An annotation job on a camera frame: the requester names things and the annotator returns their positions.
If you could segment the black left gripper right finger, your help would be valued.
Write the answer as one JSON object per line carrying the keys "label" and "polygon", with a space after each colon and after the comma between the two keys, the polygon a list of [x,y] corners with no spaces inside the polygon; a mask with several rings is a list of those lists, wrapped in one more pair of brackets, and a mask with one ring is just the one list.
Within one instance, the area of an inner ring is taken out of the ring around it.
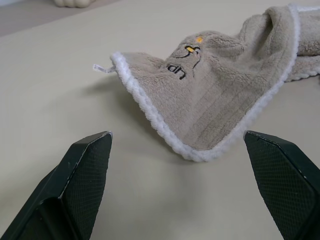
{"label": "black left gripper right finger", "polygon": [[320,170],[294,143],[243,135],[258,190],[285,240],[320,238]]}

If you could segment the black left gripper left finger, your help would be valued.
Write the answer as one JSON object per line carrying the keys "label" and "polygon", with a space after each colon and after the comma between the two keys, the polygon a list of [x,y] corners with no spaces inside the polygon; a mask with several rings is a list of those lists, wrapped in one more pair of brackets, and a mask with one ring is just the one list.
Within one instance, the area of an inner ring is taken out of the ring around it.
{"label": "black left gripper left finger", "polygon": [[73,143],[36,186],[3,240],[88,240],[102,202],[113,135]]}

